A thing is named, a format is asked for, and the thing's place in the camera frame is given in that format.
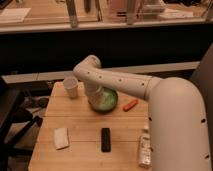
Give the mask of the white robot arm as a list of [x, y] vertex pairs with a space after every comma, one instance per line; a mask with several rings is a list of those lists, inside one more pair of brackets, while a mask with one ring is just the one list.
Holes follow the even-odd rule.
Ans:
[[73, 72], [88, 94], [106, 87], [148, 102], [152, 171], [213, 171], [205, 104], [193, 83], [103, 70], [94, 55]]

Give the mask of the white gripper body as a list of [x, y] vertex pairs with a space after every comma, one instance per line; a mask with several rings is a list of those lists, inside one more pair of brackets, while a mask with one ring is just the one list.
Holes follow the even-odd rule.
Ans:
[[92, 106], [99, 106], [102, 103], [103, 89], [88, 94], [88, 101]]

